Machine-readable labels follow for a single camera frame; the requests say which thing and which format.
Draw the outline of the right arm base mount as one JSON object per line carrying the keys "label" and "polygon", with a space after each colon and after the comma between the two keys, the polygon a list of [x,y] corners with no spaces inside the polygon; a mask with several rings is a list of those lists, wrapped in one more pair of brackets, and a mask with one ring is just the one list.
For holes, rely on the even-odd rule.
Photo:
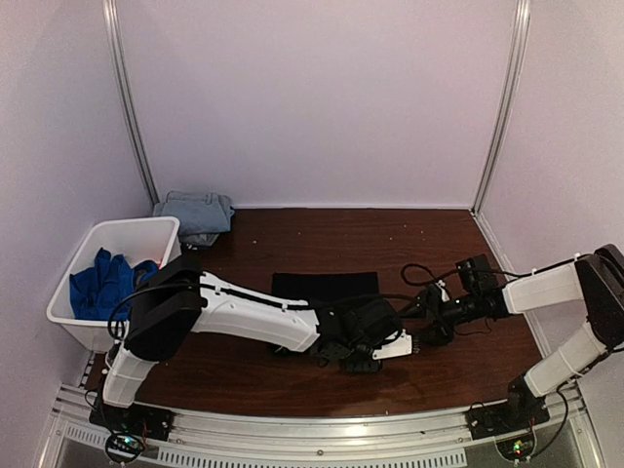
{"label": "right arm base mount", "polygon": [[550,420],[545,398],[535,397],[521,377],[508,386],[502,403],[472,404],[465,420],[473,440],[493,437],[498,453],[516,464],[528,462],[537,449],[536,426]]}

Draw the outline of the light blue denim skirt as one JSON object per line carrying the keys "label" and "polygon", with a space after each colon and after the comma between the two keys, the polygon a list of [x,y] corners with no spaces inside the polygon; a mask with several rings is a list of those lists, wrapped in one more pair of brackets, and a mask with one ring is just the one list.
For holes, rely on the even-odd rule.
{"label": "light blue denim skirt", "polygon": [[231,229],[235,214],[228,196],[215,192],[192,193],[170,191],[163,202],[157,203],[153,216],[173,216],[179,221],[178,233],[183,236],[220,234]]}

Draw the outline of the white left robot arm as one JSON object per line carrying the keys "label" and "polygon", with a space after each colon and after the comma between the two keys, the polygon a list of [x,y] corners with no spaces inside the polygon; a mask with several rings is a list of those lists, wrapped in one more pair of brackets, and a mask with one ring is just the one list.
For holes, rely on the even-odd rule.
{"label": "white left robot arm", "polygon": [[377,372],[383,361],[409,355],[414,344],[390,301],[379,293],[332,301],[272,296],[179,257],[111,311],[106,326],[113,346],[98,390],[101,414],[118,432],[134,431],[140,423],[137,391],[191,333],[242,337],[351,372]]}

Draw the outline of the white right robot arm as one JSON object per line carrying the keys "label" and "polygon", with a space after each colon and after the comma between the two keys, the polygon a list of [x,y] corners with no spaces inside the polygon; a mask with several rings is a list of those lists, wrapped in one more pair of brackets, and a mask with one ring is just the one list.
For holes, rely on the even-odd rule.
{"label": "white right robot arm", "polygon": [[614,245],[526,274],[513,273],[504,285],[498,284],[500,273],[484,256],[458,263],[453,272],[465,290],[459,298],[446,295],[441,278],[422,285],[416,305],[431,320],[419,333],[422,343],[446,346],[460,326],[518,316],[568,334],[509,384],[511,401],[499,415],[506,429],[522,429],[536,416],[536,402],[560,386],[610,357],[623,358],[623,254]]}

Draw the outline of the black garment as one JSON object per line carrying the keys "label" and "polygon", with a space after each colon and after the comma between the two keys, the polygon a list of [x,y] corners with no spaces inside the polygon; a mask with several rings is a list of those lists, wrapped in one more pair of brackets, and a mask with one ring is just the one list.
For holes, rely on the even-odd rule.
{"label": "black garment", "polygon": [[354,311],[368,306],[380,293],[376,272],[345,274],[274,273],[271,293],[307,300],[319,319],[319,338],[310,354],[321,361],[339,361],[352,353]]}

